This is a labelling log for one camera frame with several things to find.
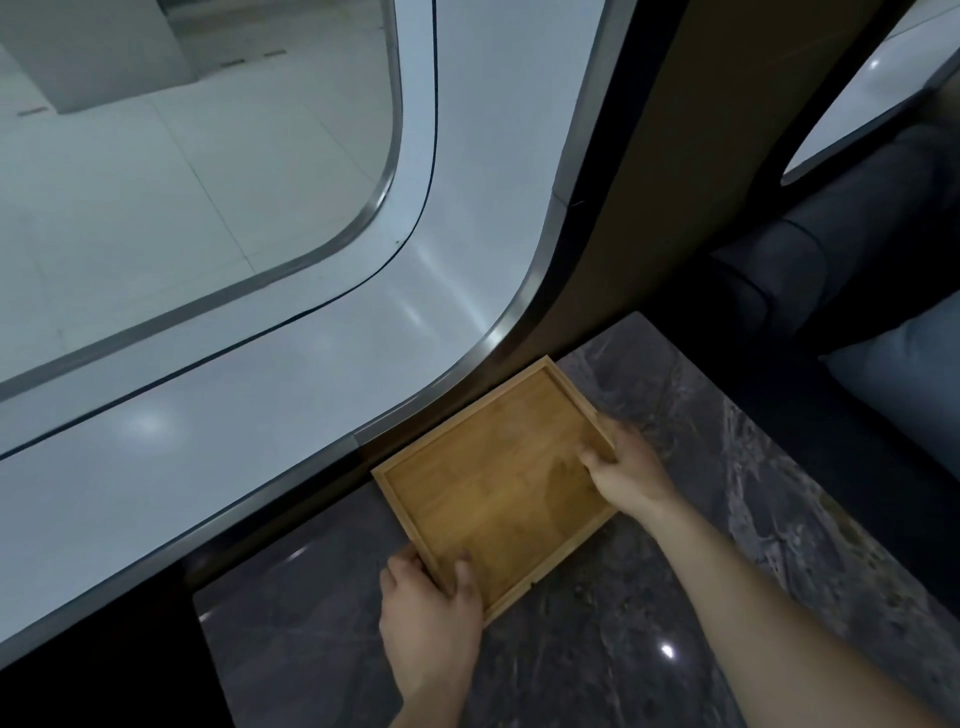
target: wooden tray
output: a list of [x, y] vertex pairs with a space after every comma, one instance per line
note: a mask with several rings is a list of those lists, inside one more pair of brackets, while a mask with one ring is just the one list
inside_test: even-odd
[[373, 469], [449, 595], [469, 550], [486, 624], [613, 514], [576, 455], [580, 442], [612, 454], [595, 418], [545, 357]]

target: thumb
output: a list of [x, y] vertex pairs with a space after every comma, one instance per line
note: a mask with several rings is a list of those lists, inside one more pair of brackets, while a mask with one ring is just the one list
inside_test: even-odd
[[464, 553], [453, 564], [453, 570], [457, 574], [457, 598], [472, 601], [480, 597], [480, 590], [477, 588], [477, 574], [473, 567], [473, 560], [468, 553]]
[[584, 467], [590, 471], [590, 475], [594, 476], [599, 475], [607, 465], [610, 465], [610, 463], [600, 457], [600, 454], [595, 449], [587, 445], [581, 445], [577, 448], [577, 457], [580, 459], [580, 462], [584, 464]]

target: forearm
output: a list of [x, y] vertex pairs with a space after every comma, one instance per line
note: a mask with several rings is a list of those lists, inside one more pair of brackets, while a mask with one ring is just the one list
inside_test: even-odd
[[461, 690], [436, 685], [417, 691], [390, 724], [391, 728], [456, 728], [464, 708]]
[[941, 725], [685, 500], [637, 512], [683, 584], [751, 728]]

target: left hand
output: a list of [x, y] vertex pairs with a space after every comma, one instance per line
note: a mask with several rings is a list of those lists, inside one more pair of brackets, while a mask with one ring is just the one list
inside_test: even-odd
[[412, 546], [380, 572], [380, 635], [404, 702], [422, 692], [467, 698], [480, 652], [483, 603], [469, 558], [454, 565], [457, 592], [448, 598], [423, 570]]

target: tray rim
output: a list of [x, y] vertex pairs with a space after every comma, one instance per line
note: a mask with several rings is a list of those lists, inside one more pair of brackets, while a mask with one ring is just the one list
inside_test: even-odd
[[[420, 530], [417, 529], [417, 526], [410, 518], [410, 514], [400, 502], [400, 499], [394, 490], [394, 486], [390, 482], [389, 471], [397, 464], [408, 459], [426, 446], [433, 443], [435, 440], [439, 439], [441, 436], [445, 435], [449, 430], [468, 420], [476, 412], [486, 407], [490, 402], [499, 399], [507, 392], [514, 389], [525, 380], [529, 379], [531, 376], [540, 372], [546, 372], [546, 374], [554, 381], [554, 383], [557, 384], [561, 392], [566, 395], [567, 399], [570, 400], [570, 402], [580, 410], [580, 412], [590, 421], [594, 428], [596, 428], [597, 432], [599, 432], [600, 435], [610, 444], [610, 446], [613, 447], [613, 441], [611, 437], [597, 423], [596, 407], [590, 404], [589, 400], [584, 397], [580, 390], [576, 388], [572, 381], [570, 381], [569, 377], [564, 374], [563, 370], [558, 367], [549, 356], [543, 356], [526, 369], [518, 372], [514, 376], [507, 379], [507, 381], [490, 390], [490, 392], [481, 397], [479, 400], [467, 405], [455, 415], [447, 420], [444, 420], [439, 425], [431, 429], [429, 432], [424, 433], [410, 445], [401, 449], [399, 452], [396, 452], [394, 455], [387, 458], [371, 470], [373, 479], [379, 486], [384, 498], [387, 499], [387, 502], [390, 504], [390, 508], [394, 511], [394, 515], [400, 521], [400, 525], [403, 527], [407, 537], [417, 548], [417, 553], [420, 555], [420, 559], [426, 566], [427, 571], [430, 573], [431, 577], [438, 581], [438, 583], [439, 579], [437, 579], [436, 574], [440, 573], [440, 568], [437, 562], [437, 557], [427, 546], [426, 541], [420, 534]], [[497, 599], [493, 604], [487, 606], [484, 610], [484, 626], [486, 627], [494, 619], [503, 614], [504, 611], [514, 604], [514, 602], [526, 594], [534, 584], [543, 579], [543, 577], [557, 567], [557, 565], [560, 564], [563, 559], [573, 553], [578, 546], [580, 546], [591, 535], [593, 535], [593, 533], [595, 533], [604, 523], [606, 523], [614, 513], [616, 513], [616, 509], [607, 504], [606, 508], [601, 510], [592, 519], [585, 522], [584, 525], [581, 526], [580, 529], [570, 538], [564, 541], [559, 548], [547, 554], [547, 556], [539, 564], [534, 566], [529, 573], [522, 576], [513, 587], [501, 595], [500, 598]]]

